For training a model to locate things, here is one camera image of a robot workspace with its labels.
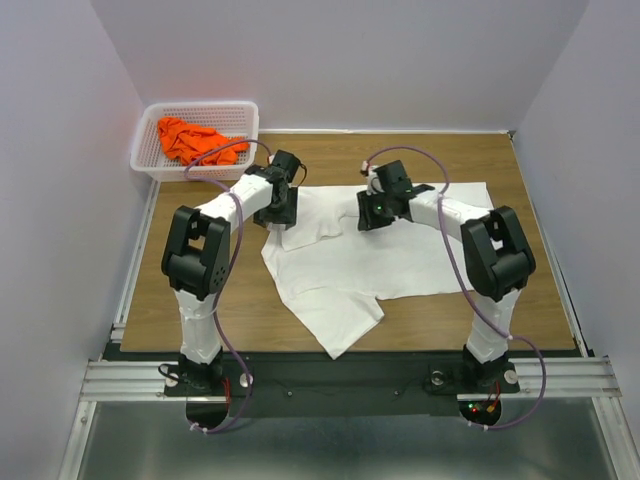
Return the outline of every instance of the gray wall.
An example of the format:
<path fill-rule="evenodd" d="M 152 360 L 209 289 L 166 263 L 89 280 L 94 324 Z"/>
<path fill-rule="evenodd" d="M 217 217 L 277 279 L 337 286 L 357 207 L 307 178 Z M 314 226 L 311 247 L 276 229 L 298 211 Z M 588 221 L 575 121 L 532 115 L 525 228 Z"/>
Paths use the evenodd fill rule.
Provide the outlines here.
<path fill-rule="evenodd" d="M 267 128 L 515 128 L 587 0 L 92 0 L 142 100 Z"/>
<path fill-rule="evenodd" d="M 515 137 L 587 342 L 640 441 L 640 3 L 592 0 Z"/>
<path fill-rule="evenodd" d="M 27 3 L 0 15 L 0 478 L 40 480 L 57 477 L 148 182 L 127 163 L 142 104 L 91 5 Z"/>

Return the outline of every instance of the laundry basket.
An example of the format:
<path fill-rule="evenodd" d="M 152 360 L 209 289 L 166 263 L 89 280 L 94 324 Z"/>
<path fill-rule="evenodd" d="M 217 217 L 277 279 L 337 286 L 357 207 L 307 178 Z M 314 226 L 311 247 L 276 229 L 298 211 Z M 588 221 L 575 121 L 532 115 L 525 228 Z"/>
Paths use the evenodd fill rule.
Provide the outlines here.
<path fill-rule="evenodd" d="M 136 132 L 131 168 L 163 182 L 183 182 L 184 166 L 169 160 L 158 138 L 158 120 L 177 117 L 188 123 L 214 127 L 226 137 L 258 138 L 258 106 L 253 102 L 174 102 L 156 103 L 145 111 Z M 235 165 L 193 167 L 193 176 L 214 177 L 217 180 L 237 180 L 253 163 L 257 145 L 238 153 Z"/>

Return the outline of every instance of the wooden board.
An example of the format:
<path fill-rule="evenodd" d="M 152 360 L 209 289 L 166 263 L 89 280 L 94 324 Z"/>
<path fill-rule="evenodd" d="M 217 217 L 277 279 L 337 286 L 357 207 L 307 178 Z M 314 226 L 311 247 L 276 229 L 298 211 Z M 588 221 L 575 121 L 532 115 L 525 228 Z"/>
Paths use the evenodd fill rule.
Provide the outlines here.
<path fill-rule="evenodd" d="M 360 185 L 361 162 L 390 145 L 414 145 L 435 154 L 453 182 L 487 182 L 494 205 L 514 208 L 538 263 L 522 294 L 512 323 L 514 333 L 531 337 L 541 348 L 573 348 L 542 240 L 511 144 L 506 135 L 263 135 L 272 150 L 295 153 L 309 169 L 306 185 Z M 389 152 L 386 163 L 402 159 L 416 182 L 440 182 L 427 159 L 412 152 Z M 265 162 L 258 150 L 258 163 Z M 161 185 L 140 266 L 123 351 L 177 351 L 180 317 L 160 260 L 173 212 L 180 205 L 201 205 L 219 192 L 204 183 Z M 250 221 L 236 268 L 220 303 L 222 326 L 234 347 L 245 351 L 316 351 L 320 345 L 280 301 L 260 255 L 267 232 Z M 352 350 L 457 350 L 469 335 L 472 312 L 462 294 L 410 297 L 381 302 L 385 317 Z M 514 344 L 513 348 L 525 348 Z"/>

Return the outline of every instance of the bolt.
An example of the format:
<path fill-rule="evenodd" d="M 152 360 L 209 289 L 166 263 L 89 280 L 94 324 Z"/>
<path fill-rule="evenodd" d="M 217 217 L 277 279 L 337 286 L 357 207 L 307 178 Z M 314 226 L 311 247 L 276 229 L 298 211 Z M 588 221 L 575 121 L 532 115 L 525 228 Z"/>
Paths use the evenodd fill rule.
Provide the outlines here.
<path fill-rule="evenodd" d="M 444 374 L 439 370 L 434 370 L 433 373 L 431 373 L 431 383 L 436 387 L 444 385 Z"/>
<path fill-rule="evenodd" d="M 507 370 L 504 372 L 504 379 L 509 385 L 518 383 L 518 374 L 515 370 Z"/>
<path fill-rule="evenodd" d="M 249 383 L 253 383 L 253 377 L 249 375 L 249 381 L 247 381 L 247 374 L 243 373 L 242 375 L 240 375 L 239 383 L 242 388 L 247 388 L 249 386 Z"/>

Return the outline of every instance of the orange towel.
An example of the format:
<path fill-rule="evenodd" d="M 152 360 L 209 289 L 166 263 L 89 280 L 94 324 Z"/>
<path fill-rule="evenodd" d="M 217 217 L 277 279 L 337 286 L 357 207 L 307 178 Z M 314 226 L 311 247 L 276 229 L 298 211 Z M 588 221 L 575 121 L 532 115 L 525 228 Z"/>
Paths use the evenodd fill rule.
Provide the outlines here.
<path fill-rule="evenodd" d="M 242 139 L 227 138 L 220 135 L 215 128 L 186 123 L 174 117 L 158 120 L 158 137 L 165 155 L 171 160 L 180 160 L 185 166 L 209 150 Z M 239 143 L 208 156 L 200 165 L 233 165 L 238 161 L 238 152 L 244 152 L 248 148 L 248 143 Z"/>

